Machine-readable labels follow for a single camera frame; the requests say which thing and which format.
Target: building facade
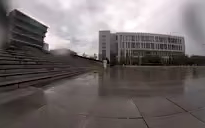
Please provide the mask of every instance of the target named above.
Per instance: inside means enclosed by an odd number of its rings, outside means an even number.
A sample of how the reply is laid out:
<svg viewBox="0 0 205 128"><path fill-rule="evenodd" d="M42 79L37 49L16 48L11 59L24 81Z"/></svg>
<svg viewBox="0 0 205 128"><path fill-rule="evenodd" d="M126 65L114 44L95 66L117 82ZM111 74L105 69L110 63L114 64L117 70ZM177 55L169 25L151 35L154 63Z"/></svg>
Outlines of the building facade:
<svg viewBox="0 0 205 128"><path fill-rule="evenodd" d="M119 61L146 55L170 58L185 54L185 39L181 36L99 31L99 60Z"/></svg>
<svg viewBox="0 0 205 128"><path fill-rule="evenodd" d="M47 26L16 9L9 13L8 19L8 43L44 49L44 38L47 33Z"/></svg>

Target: ground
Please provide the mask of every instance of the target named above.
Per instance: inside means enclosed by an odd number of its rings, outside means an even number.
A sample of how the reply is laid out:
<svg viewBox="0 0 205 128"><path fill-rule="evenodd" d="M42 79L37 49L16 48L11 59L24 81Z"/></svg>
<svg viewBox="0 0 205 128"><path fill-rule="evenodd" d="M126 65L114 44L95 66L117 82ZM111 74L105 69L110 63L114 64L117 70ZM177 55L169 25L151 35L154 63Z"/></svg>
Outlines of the ground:
<svg viewBox="0 0 205 128"><path fill-rule="evenodd" d="M95 71L0 94L0 128L205 128L205 67Z"/></svg>

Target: concrete steps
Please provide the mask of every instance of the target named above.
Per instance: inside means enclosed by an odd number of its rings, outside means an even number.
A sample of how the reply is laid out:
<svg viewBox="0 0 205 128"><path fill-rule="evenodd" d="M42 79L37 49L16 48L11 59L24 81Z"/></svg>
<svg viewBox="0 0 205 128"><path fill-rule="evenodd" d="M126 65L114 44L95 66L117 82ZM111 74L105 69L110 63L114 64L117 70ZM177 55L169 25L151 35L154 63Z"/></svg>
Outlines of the concrete steps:
<svg viewBox="0 0 205 128"><path fill-rule="evenodd" d="M38 55L25 50L0 50L0 92L30 86L42 86L54 80L90 70L73 58Z"/></svg>

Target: sky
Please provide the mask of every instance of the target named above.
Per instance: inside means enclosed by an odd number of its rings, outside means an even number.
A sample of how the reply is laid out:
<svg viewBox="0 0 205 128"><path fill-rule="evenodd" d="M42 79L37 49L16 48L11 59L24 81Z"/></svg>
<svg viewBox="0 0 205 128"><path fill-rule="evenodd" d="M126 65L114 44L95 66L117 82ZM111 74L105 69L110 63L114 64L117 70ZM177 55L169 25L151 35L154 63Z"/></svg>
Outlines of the sky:
<svg viewBox="0 0 205 128"><path fill-rule="evenodd" d="M205 55L205 0L11 0L49 26L50 49L98 53L99 30L184 36L186 53Z"/></svg>

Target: window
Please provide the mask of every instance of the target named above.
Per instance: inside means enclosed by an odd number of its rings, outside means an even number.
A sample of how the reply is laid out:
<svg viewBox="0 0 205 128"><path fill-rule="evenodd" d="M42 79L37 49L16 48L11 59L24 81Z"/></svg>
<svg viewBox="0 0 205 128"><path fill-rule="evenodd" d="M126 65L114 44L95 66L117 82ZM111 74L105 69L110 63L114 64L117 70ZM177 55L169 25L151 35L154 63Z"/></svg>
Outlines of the window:
<svg viewBox="0 0 205 128"><path fill-rule="evenodd" d="M166 44L164 44L164 49L167 49L167 45Z"/></svg>
<svg viewBox="0 0 205 128"><path fill-rule="evenodd" d="M122 48L125 48L125 42L122 42Z"/></svg>
<svg viewBox="0 0 205 128"><path fill-rule="evenodd" d="M128 48L130 48L131 47L131 44L130 44L130 42L128 42Z"/></svg>
<svg viewBox="0 0 205 128"><path fill-rule="evenodd" d="M135 36L132 36L132 41L135 41Z"/></svg>
<svg viewBox="0 0 205 128"><path fill-rule="evenodd" d="M135 48L135 43L132 43L132 48Z"/></svg>
<svg viewBox="0 0 205 128"><path fill-rule="evenodd" d="M146 43L146 48L150 48L150 43Z"/></svg>
<svg viewBox="0 0 205 128"><path fill-rule="evenodd" d="M151 43L151 48L154 49L154 43Z"/></svg>

